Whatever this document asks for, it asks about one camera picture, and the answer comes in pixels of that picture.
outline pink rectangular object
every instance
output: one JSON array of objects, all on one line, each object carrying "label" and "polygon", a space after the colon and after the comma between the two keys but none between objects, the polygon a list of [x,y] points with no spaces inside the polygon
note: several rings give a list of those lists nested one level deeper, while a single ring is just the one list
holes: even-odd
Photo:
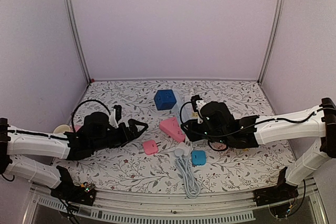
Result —
[{"label": "pink rectangular object", "polygon": [[161,131],[163,131],[179,143],[185,140],[185,134],[181,130],[176,117],[161,121],[159,124],[159,128]]},{"label": "pink rectangular object", "polygon": [[143,142],[142,146],[147,155],[153,155],[159,151],[154,140],[148,140],[146,142]]}]

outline blue square object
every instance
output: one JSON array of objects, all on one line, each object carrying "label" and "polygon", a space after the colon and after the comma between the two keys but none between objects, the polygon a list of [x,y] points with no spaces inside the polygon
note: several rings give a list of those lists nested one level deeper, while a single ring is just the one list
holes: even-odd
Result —
[{"label": "blue square object", "polygon": [[154,96],[154,102],[157,110],[171,110],[176,104],[173,90],[158,90]]},{"label": "blue square object", "polygon": [[206,163],[205,151],[193,151],[191,158],[193,165],[205,165]]}]

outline leaf pattern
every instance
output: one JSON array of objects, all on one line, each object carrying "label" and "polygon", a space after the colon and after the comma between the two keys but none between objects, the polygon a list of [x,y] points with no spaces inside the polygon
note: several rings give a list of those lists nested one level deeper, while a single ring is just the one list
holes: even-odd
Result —
[{"label": "leaf pattern", "polygon": [[[182,100],[190,93],[206,101],[225,102],[235,118],[247,115],[272,115],[272,110],[255,82],[249,81],[113,81],[94,82],[84,100],[97,99],[109,108],[122,106],[121,122],[134,118],[149,129],[123,148],[105,149],[81,161],[56,159],[54,165],[67,168],[76,183],[95,183],[98,188],[140,193],[183,194],[182,175],[175,166],[174,141],[159,129],[161,120],[177,115],[176,108],[157,111],[154,96],[159,89],[173,89]],[[96,103],[86,103],[76,113],[75,123],[94,111],[104,111]],[[147,156],[142,143],[155,140],[159,152]],[[202,193],[242,190],[274,185],[279,171],[294,162],[288,141],[245,150],[214,152],[206,144],[207,163],[194,167]]]}]

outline white cable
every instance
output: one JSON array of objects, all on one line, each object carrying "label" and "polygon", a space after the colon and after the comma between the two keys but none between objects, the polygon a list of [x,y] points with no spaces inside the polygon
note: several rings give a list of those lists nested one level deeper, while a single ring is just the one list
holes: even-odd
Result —
[{"label": "white cable", "polygon": [[175,150],[175,164],[177,169],[181,172],[184,182],[185,194],[189,199],[195,199],[201,192],[201,189],[194,177],[194,173],[191,170],[191,164],[189,159],[191,157],[191,150],[188,151],[187,157],[183,156],[183,149],[177,148]]}]

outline pink square object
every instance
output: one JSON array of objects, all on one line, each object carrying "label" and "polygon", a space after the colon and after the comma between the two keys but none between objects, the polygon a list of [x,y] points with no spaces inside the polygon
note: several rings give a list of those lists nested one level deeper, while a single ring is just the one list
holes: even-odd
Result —
[{"label": "pink square object", "polygon": [[153,155],[159,151],[154,140],[148,140],[146,142],[143,142],[142,146],[147,155]]},{"label": "pink square object", "polygon": [[185,134],[181,130],[176,117],[168,118],[166,120],[161,121],[159,124],[159,128],[161,131],[163,131],[164,133],[166,133],[168,136],[178,141],[179,143],[185,140]]}]

